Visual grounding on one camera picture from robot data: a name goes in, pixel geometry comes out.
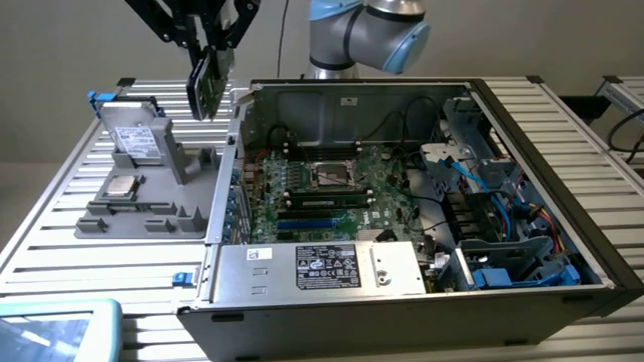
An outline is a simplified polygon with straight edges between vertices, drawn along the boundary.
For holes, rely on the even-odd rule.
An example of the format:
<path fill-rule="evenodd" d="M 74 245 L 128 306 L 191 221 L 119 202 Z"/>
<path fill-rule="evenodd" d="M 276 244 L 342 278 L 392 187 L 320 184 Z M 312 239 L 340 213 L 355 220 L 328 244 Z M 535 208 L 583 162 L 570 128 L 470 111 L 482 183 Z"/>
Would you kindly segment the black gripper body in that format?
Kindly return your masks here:
<path fill-rule="evenodd" d="M 176 0 L 174 1 L 174 18 L 190 16 L 216 18 L 226 3 L 220 0 Z"/>

